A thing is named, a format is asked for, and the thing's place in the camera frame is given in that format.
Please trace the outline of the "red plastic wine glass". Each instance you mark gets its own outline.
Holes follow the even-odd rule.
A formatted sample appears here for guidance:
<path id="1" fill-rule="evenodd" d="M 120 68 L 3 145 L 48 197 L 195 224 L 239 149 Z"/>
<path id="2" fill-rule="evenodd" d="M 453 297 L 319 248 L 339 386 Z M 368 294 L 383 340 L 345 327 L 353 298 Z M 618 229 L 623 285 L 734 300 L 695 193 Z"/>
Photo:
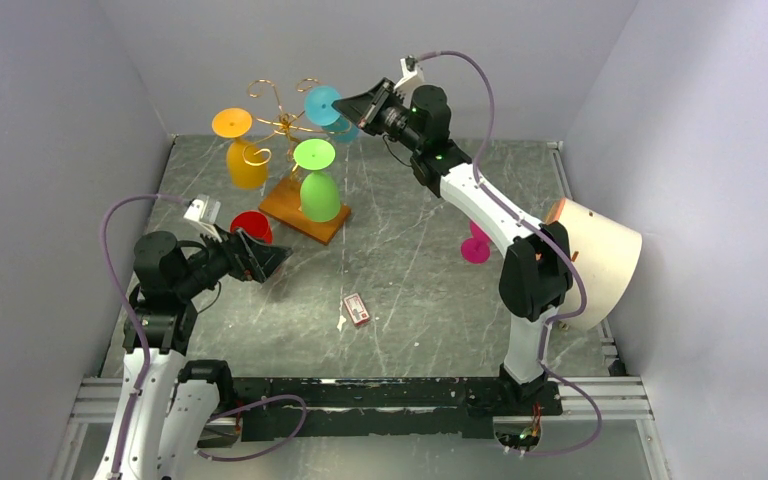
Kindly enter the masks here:
<path id="1" fill-rule="evenodd" d="M 243 230 L 252 238 L 266 244 L 273 242 L 269 219 L 260 211 L 249 210 L 238 214 L 230 223 L 230 231 Z"/>

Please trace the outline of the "blue plastic wine glass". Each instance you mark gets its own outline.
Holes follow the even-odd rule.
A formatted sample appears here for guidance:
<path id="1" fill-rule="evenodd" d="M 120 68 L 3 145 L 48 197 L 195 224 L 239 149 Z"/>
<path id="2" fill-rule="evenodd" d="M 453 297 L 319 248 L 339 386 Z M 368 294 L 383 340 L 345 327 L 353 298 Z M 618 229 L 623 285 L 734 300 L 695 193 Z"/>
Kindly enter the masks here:
<path id="1" fill-rule="evenodd" d="M 331 140 L 345 144 L 352 142 L 359 130 L 333 107 L 333 103 L 340 98 L 341 95 L 334 87 L 317 86 L 308 91 L 304 99 L 304 110 L 307 119 L 321 127 Z"/>

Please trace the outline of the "green plastic wine glass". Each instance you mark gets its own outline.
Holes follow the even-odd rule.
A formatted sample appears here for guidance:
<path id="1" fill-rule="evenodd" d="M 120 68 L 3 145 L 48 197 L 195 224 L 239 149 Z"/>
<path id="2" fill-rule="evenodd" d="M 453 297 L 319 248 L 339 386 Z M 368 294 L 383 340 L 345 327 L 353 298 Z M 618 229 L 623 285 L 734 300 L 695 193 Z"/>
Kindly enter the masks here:
<path id="1" fill-rule="evenodd" d="M 337 184 L 326 172 L 335 158 L 335 148 L 319 138 L 302 141 L 293 152 L 295 163 L 306 172 L 300 187 L 300 208 L 313 222 L 329 222 L 341 209 Z"/>

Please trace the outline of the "orange plastic wine glass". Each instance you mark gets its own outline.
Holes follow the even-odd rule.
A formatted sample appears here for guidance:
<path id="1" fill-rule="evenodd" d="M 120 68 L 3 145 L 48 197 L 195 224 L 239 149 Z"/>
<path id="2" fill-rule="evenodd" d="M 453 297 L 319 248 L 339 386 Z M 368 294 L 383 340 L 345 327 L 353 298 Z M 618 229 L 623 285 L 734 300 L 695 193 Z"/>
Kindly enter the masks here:
<path id="1" fill-rule="evenodd" d="M 221 110 L 211 123 L 218 137 L 231 140 L 226 152 L 231 183 L 246 190 L 260 188 L 268 178 L 266 152 L 244 138 L 252 124 L 252 115 L 238 107 Z"/>

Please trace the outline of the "pink plastic wine glass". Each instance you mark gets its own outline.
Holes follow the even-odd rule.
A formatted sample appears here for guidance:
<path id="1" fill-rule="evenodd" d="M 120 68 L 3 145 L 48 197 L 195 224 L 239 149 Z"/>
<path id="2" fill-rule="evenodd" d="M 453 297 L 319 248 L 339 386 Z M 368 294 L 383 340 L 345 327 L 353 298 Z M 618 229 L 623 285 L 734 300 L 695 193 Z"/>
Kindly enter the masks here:
<path id="1" fill-rule="evenodd" d="M 461 256 L 472 264 L 485 263 L 491 254 L 490 237 L 473 221 L 469 222 L 471 236 L 460 247 Z"/>

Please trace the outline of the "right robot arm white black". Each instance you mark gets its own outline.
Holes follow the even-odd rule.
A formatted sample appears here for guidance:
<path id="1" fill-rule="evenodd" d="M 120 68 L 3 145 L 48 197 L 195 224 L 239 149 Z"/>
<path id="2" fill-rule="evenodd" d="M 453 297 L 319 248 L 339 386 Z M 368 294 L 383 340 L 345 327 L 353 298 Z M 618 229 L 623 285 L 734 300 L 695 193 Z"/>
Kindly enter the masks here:
<path id="1" fill-rule="evenodd" d="M 542 327 L 557 313 L 573 276 L 566 228 L 545 224 L 519 209 L 485 178 L 450 138 L 451 109 L 444 90 L 422 85 L 405 103 L 388 79 L 366 93 L 333 101 L 333 108 L 359 130 L 382 135 L 411 152 L 417 181 L 464 213 L 503 255 L 499 295 L 511 314 L 510 340 L 502 367 L 511 378 L 499 391 L 502 406 L 522 414 L 538 399 L 533 383 L 543 377 Z"/>

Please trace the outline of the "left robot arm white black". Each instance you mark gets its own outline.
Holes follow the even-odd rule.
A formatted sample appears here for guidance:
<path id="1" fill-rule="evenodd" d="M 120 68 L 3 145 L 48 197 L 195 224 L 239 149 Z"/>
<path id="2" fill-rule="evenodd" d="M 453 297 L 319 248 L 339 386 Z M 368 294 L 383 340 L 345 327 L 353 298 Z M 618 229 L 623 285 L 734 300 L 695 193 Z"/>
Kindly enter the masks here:
<path id="1" fill-rule="evenodd" d="M 264 283 L 292 253 L 243 230 L 198 241 L 155 231 L 138 240 L 122 389 L 96 478 L 183 477 L 211 415 L 228 413 L 237 400 L 226 361 L 187 357 L 198 319 L 193 300 L 225 277 Z"/>

